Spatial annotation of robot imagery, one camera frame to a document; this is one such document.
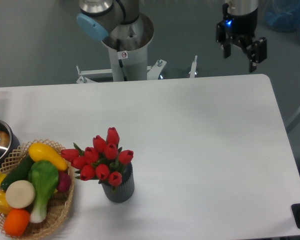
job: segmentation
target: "gray vase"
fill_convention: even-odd
[[[117,187],[115,191],[112,191],[112,187],[109,183],[101,184],[106,197],[114,203],[123,203],[127,201],[135,191],[134,172],[132,164],[126,165],[122,173],[122,183]]]

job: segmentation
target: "wicker basket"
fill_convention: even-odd
[[[46,140],[34,140],[33,142],[28,142],[19,146],[17,149],[13,150],[12,153],[4,160],[0,168],[1,172],[8,174],[12,169],[14,169],[19,162],[28,154],[28,149],[33,143],[44,143],[53,147],[58,153],[61,152],[64,147],[57,142]],[[48,202],[46,219],[41,223],[29,223],[25,232],[20,237],[11,237],[7,235],[3,229],[5,222],[5,215],[0,213],[0,230],[7,237],[20,240],[38,240],[55,231],[64,221],[69,212],[71,202],[74,195],[75,181],[74,181],[74,168],[68,168],[68,174],[71,176],[72,182],[69,191],[61,193],[57,192]]]

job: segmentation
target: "light blue joint cap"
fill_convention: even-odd
[[[82,13],[76,16],[76,22],[79,27],[91,38],[97,41],[102,41],[109,36],[109,33],[103,26]]]

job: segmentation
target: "blue light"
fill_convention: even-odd
[[[229,27],[231,26],[231,24],[232,24],[232,20],[230,20],[230,21],[226,21],[225,22]]]

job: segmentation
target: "red tulip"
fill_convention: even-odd
[[[109,175],[108,182],[110,185],[117,187],[122,183],[122,175],[118,171],[114,171]]]
[[[81,170],[85,165],[87,165],[85,156],[78,156],[71,163],[72,167],[79,170]]]
[[[108,160],[115,160],[118,156],[118,149],[117,146],[114,145],[113,143],[109,143],[105,148],[104,148],[104,155]]]
[[[92,143],[94,149],[97,150],[100,154],[104,152],[105,147],[107,146],[106,141],[99,135],[93,138]]]
[[[99,180],[106,180],[110,175],[109,167],[105,164],[100,164],[95,168],[95,174]]]
[[[119,162],[123,165],[131,163],[131,160],[134,158],[134,152],[131,150],[124,150],[119,154]]]
[[[86,147],[84,150],[84,157],[86,163],[91,165],[91,163],[96,163],[99,160],[99,153],[93,147]]]
[[[119,134],[116,130],[115,127],[109,127],[108,129],[108,134],[106,136],[106,143],[107,144],[114,144],[114,145],[118,145],[119,144],[119,140],[120,140],[120,137],[119,137]]]
[[[80,179],[83,181],[88,181],[93,179],[95,175],[95,169],[90,165],[85,165],[80,172]]]
[[[61,157],[72,163],[75,158],[79,157],[79,151],[77,149],[63,149],[61,150]]]

